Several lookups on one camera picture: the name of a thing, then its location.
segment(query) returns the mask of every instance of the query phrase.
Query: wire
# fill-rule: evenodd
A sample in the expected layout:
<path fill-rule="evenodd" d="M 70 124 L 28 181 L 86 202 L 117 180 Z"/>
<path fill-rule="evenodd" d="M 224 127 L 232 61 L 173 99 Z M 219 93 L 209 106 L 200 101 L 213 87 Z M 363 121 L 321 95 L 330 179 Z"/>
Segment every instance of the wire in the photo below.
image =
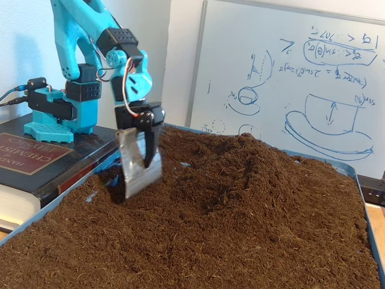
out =
<path fill-rule="evenodd" d="M 111 78 L 110 78 L 110 79 L 103 79 L 103 78 L 102 78 L 103 76 L 105 76 L 105 75 L 107 74 L 107 71 L 106 71 L 105 73 L 103 73 L 102 76 L 99 76 L 99 74 L 100 74 L 100 71 L 103 71 L 103 70 L 113 70 L 113 69 L 115 69 L 115 68 L 100 68 L 100 69 L 96 72 L 96 78 L 97 78 L 98 80 L 102 81 L 102 82 L 109 82 L 109 81 L 111 80 Z"/>
<path fill-rule="evenodd" d="M 137 113 L 134 113 L 130 106 L 129 106 L 129 102 L 127 101 L 127 95 L 126 95 L 126 81 L 127 81 L 127 76 L 128 76 L 128 72 L 132 69 L 132 67 L 134 66 L 134 62 L 132 61 L 132 58 L 128 58 L 127 60 L 127 63 L 126 63 L 126 67 L 125 67 L 125 74 L 123 75 L 123 81 L 122 81 L 122 92 L 123 92 L 123 100 L 125 102 L 125 105 L 126 105 L 126 108 L 128 110 L 129 113 L 131 113 L 132 116 L 134 117 L 138 117 L 139 114 Z"/>
<path fill-rule="evenodd" d="M 0 97 L 0 101 L 2 101 L 4 98 L 6 98 L 10 93 L 15 92 L 16 88 L 9 89 L 6 93 L 3 94 L 3 96 Z"/>
<path fill-rule="evenodd" d="M 0 107 L 4 107 L 6 105 L 21 104 L 22 102 L 25 102 L 27 100 L 28 100 L 28 98 L 26 96 L 21 96 L 19 98 L 15 98 L 15 99 L 12 99 L 11 101 L 0 104 Z"/>
<path fill-rule="evenodd" d="M 94 49 L 96 50 L 96 53 L 100 56 L 100 58 L 103 60 L 104 63 L 107 63 L 106 58 L 104 57 L 102 51 L 96 46 L 94 40 L 90 37 L 91 44 L 94 46 Z"/>

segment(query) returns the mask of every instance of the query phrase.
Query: brown soil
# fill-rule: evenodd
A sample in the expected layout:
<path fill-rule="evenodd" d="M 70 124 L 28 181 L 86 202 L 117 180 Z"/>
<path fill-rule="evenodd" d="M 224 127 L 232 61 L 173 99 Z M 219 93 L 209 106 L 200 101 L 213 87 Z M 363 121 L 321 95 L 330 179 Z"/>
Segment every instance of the brown soil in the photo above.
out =
<path fill-rule="evenodd" d="M 112 168 L 3 246 L 0 286 L 380 288 L 351 178 L 247 134 L 167 128 L 161 147 L 162 180 L 129 202 Z"/>

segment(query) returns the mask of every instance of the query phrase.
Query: black servo bracket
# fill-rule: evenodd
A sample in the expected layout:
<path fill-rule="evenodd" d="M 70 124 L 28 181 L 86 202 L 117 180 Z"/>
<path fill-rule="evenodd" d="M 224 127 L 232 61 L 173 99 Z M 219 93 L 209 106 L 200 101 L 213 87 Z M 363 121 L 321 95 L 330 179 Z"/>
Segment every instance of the black servo bracket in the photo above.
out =
<path fill-rule="evenodd" d="M 139 114 L 131 115 L 125 106 L 115 107 L 118 129 L 137 128 L 144 132 L 146 141 L 146 156 L 144 165 L 148 168 L 159 146 L 160 136 L 163 133 L 165 112 L 160 102 L 145 103 L 144 101 L 132 102 L 130 109 Z"/>

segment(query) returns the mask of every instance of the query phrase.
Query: book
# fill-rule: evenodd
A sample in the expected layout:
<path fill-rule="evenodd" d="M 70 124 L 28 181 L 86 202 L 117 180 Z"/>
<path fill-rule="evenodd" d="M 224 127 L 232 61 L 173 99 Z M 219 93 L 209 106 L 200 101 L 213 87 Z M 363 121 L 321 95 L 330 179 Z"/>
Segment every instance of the book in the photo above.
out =
<path fill-rule="evenodd" d="M 117 152 L 116 130 L 95 126 L 73 143 L 35 141 L 32 114 L 0 125 L 0 230 L 13 231 Z"/>

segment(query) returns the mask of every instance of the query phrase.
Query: cable connector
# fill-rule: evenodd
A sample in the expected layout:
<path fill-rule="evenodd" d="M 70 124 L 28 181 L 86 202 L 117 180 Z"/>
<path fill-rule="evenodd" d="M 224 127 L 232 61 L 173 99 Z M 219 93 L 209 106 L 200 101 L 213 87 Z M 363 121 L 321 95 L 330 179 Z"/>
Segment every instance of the cable connector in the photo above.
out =
<path fill-rule="evenodd" d="M 20 97 L 20 98 L 12 99 L 11 101 L 8 101 L 8 102 L 6 102 L 6 103 L 4 103 L 4 104 L 0 104 L 0 107 L 4 107 L 4 106 L 6 106 L 6 105 L 21 104 L 21 103 L 23 103 L 23 102 L 25 102 L 25 101 L 27 101 L 27 100 L 28 100 L 28 97 L 27 97 L 27 96 L 22 96 L 22 97 Z"/>
<path fill-rule="evenodd" d="M 14 89 L 15 89 L 15 91 L 17 91 L 17 92 L 22 92 L 22 91 L 28 89 L 28 85 L 27 85 L 27 84 L 25 84 L 25 85 L 19 85 L 19 86 L 16 86 Z"/>

